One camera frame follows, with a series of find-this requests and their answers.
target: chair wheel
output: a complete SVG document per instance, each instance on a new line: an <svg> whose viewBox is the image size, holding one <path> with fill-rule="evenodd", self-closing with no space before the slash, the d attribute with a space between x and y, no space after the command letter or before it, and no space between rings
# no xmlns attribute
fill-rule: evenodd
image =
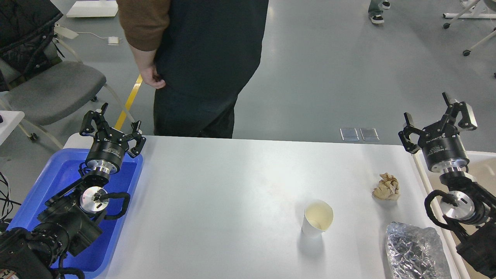
<svg viewBox="0 0 496 279"><path fill-rule="evenodd" d="M28 139L32 142L35 142L37 139L38 139L38 135L35 134L35 133L32 133L30 137L28 137Z"/></svg>

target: crumpled aluminum foil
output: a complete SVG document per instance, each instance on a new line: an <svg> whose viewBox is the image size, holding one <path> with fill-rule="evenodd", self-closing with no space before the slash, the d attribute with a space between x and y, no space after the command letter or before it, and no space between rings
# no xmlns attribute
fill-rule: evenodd
<svg viewBox="0 0 496 279"><path fill-rule="evenodd" d="M434 228L393 222L386 252L394 279L451 279L441 238Z"/></svg>

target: person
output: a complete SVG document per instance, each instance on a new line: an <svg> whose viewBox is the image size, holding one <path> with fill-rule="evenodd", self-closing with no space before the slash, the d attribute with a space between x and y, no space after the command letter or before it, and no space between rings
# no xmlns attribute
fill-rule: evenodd
<svg viewBox="0 0 496 279"><path fill-rule="evenodd" d="M239 92L260 64L268 0L117 0L154 134L232 138Z"/></svg>
<svg viewBox="0 0 496 279"><path fill-rule="evenodd" d="M371 0L369 5L369 18L371 19L373 24L381 24L384 23L384 18L382 17L382 10L379 8L379 4L383 9L389 9L391 4L388 0Z"/></svg>

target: crumpled paper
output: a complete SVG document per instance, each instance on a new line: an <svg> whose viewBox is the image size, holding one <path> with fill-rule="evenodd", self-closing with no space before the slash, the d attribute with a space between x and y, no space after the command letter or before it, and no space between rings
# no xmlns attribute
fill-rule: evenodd
<svg viewBox="0 0 496 279"><path fill-rule="evenodd" d="M373 196L381 200L398 200L400 197L400 187L396 177L388 173L379 174L379 176L382 179L379 181L379 185L374 188L372 192Z"/></svg>

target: black pants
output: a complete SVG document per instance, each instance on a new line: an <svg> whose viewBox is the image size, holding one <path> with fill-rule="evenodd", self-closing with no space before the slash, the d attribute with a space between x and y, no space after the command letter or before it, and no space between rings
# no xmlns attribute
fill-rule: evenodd
<svg viewBox="0 0 496 279"><path fill-rule="evenodd" d="M224 138L233 137L234 105L238 92L222 98L187 96L170 86L155 91L153 120L156 136Z"/></svg>

